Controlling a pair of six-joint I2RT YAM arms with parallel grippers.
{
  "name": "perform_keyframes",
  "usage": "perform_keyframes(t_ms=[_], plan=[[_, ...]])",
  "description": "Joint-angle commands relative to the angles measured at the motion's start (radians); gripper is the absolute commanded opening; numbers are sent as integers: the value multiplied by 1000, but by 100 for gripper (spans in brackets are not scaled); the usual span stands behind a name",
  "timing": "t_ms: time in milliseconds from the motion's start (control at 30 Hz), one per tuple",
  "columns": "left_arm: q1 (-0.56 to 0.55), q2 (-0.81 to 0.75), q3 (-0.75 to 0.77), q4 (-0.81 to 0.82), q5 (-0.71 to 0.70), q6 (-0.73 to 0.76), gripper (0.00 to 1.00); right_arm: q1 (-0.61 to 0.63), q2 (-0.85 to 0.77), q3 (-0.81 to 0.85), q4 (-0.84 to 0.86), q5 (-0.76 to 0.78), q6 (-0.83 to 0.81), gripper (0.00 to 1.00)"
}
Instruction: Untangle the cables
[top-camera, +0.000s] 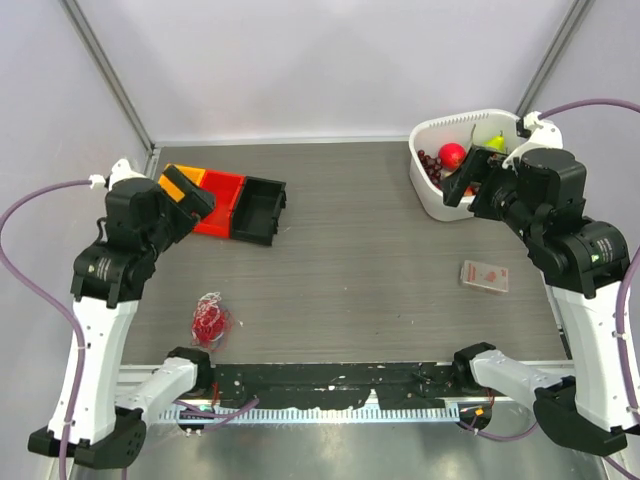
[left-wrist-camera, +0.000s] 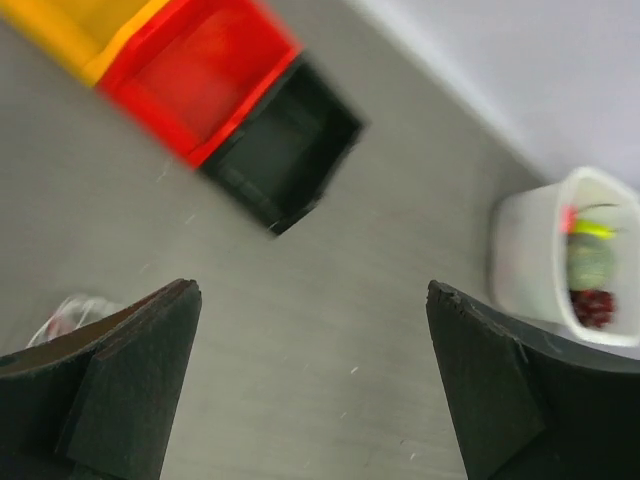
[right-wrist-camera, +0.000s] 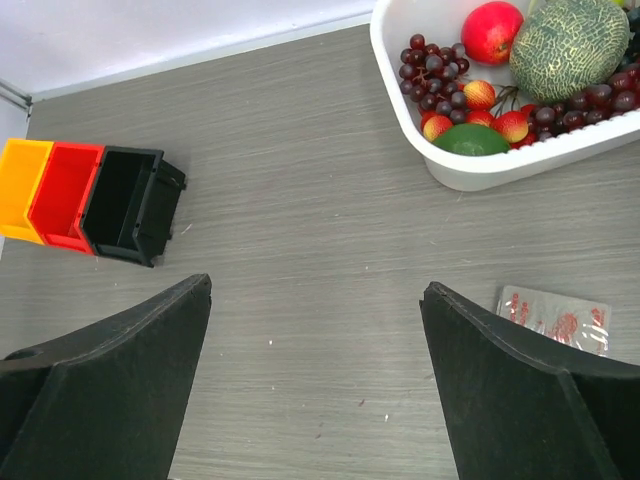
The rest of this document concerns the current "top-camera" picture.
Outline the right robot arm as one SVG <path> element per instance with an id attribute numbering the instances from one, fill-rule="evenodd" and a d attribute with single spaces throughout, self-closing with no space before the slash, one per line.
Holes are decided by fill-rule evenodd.
<path id="1" fill-rule="evenodd" d="M 454 356 L 451 380 L 465 395 L 488 388 L 529 409 L 555 444 L 606 457 L 639 431 L 639 374 L 629 365 L 624 319 L 632 265 L 622 233 L 584 213 L 587 171 L 568 151 L 536 147 L 513 158 L 472 147 L 442 184 L 444 202 L 477 187 L 474 216 L 500 221 L 542 274 L 575 371 L 560 376 L 481 342 Z"/>

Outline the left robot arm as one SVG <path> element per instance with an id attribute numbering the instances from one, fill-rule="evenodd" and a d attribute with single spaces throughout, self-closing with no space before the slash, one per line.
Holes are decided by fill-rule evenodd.
<path id="1" fill-rule="evenodd" d="M 177 347 L 133 392 L 116 394 L 126 336 L 156 261 L 215 208 L 214 196 L 178 168 L 167 167 L 163 176 L 181 199 L 125 160 L 105 180 L 99 236 L 73 264 L 75 345 L 52 418 L 29 436 L 27 448 L 34 454 L 72 458 L 94 470 L 126 469 L 165 408 L 184 394 L 200 399 L 212 389 L 208 355 Z"/>

